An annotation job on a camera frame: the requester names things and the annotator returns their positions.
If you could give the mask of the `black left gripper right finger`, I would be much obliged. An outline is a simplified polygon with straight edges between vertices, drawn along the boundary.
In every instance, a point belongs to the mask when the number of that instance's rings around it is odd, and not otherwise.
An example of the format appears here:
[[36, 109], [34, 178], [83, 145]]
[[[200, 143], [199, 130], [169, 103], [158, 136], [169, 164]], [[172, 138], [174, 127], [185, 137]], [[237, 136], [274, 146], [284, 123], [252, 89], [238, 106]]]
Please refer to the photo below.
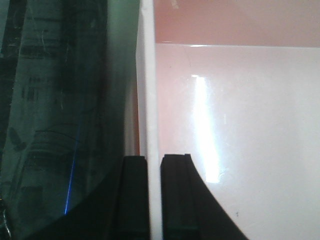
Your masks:
[[166, 154], [160, 165], [165, 240], [245, 240], [200, 177], [191, 155]]

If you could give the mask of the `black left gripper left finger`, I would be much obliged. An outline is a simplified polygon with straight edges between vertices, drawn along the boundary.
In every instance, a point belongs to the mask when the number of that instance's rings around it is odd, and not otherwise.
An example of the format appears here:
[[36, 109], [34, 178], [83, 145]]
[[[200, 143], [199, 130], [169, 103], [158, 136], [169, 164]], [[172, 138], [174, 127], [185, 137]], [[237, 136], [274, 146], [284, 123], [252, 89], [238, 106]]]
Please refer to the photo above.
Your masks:
[[28, 238], [150, 239], [147, 168], [144, 156], [125, 156], [80, 204]]

